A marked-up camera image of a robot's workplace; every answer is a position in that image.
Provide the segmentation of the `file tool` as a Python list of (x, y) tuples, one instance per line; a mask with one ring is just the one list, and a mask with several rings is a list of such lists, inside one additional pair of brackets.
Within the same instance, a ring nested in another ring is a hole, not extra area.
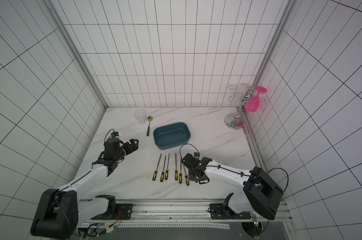
[(162, 153), (159, 155), (159, 159), (158, 159), (158, 162), (157, 162), (157, 165), (156, 165), (156, 169), (154, 171), (154, 174), (153, 174), (153, 177), (152, 177), (152, 181), (155, 181), (156, 180), (156, 176), (157, 176), (157, 173), (158, 173), (158, 168), (159, 168), (159, 164), (161, 162), (161, 158), (162, 158)]
[(165, 170), (164, 180), (168, 180), (169, 161), (170, 161), (170, 153), (168, 154), (168, 157), (167, 157), (167, 163), (166, 163), (166, 170)]
[(177, 169), (177, 153), (174, 154), (174, 162), (175, 162), (175, 181), (178, 181), (178, 169)]
[(166, 155), (165, 155), (165, 157), (164, 157), (164, 163), (163, 163), (163, 169), (162, 169), (162, 172), (161, 172), (160, 182), (163, 182), (163, 181), (164, 181), (165, 164), (166, 164)]
[(189, 186), (190, 185), (190, 181), (189, 181), (189, 177), (188, 177), (188, 172), (186, 170), (185, 165), (183, 165), (184, 167), (184, 172), (185, 172), (185, 178), (186, 178), (186, 185)]
[(183, 167), (182, 167), (182, 158), (180, 158), (180, 172), (179, 172), (179, 179), (178, 179), (178, 182), (179, 182), (179, 184), (182, 184), (182, 182), (183, 182), (183, 172), (182, 172), (182, 170), (183, 170)]

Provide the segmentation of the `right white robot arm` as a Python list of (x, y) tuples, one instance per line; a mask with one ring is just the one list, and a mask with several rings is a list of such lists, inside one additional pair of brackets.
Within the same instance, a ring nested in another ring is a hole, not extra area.
[(252, 214), (273, 221), (276, 218), (284, 190), (259, 167), (240, 170), (222, 165), (210, 158), (199, 160), (191, 154), (182, 158), (190, 179), (200, 185), (211, 180), (236, 188), (221, 204), (210, 204), (213, 220), (251, 219)]

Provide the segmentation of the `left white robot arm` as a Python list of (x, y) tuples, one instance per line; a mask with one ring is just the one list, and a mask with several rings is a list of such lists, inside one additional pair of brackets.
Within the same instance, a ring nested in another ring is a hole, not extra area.
[(68, 184), (42, 193), (31, 225), (35, 237), (68, 239), (78, 226), (94, 217), (112, 219), (117, 214), (115, 197), (98, 195), (86, 203), (82, 197), (109, 177), (125, 157), (138, 150), (137, 139), (124, 143), (116, 133), (104, 142), (104, 151), (91, 168)]

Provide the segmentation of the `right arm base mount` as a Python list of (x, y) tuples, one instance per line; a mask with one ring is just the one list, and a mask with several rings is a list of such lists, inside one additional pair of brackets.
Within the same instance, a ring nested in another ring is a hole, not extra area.
[(251, 214), (246, 212), (235, 213), (229, 208), (229, 200), (234, 195), (234, 193), (228, 194), (226, 199), (222, 204), (210, 204), (208, 208), (208, 213), (211, 214), (212, 220), (250, 220)]

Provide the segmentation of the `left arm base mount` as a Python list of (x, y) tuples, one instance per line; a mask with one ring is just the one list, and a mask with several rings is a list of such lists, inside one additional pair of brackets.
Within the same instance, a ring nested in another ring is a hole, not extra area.
[(115, 196), (112, 195), (98, 195), (96, 199), (108, 200), (107, 210), (92, 218), (92, 220), (130, 220), (133, 204), (118, 204)]

